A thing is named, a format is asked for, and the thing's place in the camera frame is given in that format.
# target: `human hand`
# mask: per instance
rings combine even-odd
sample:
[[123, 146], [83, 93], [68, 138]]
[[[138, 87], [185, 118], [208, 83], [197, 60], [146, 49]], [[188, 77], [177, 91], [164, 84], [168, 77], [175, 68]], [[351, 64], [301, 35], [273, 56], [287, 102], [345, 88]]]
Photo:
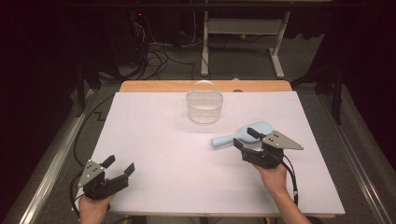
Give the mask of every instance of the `human hand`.
[[282, 164], [274, 169], [264, 169], [258, 165], [253, 166], [259, 171], [262, 183], [271, 195], [288, 191], [286, 188], [287, 170]]
[[99, 201], [83, 195], [78, 201], [79, 221], [82, 224], [100, 224], [105, 219], [107, 206], [115, 194]]

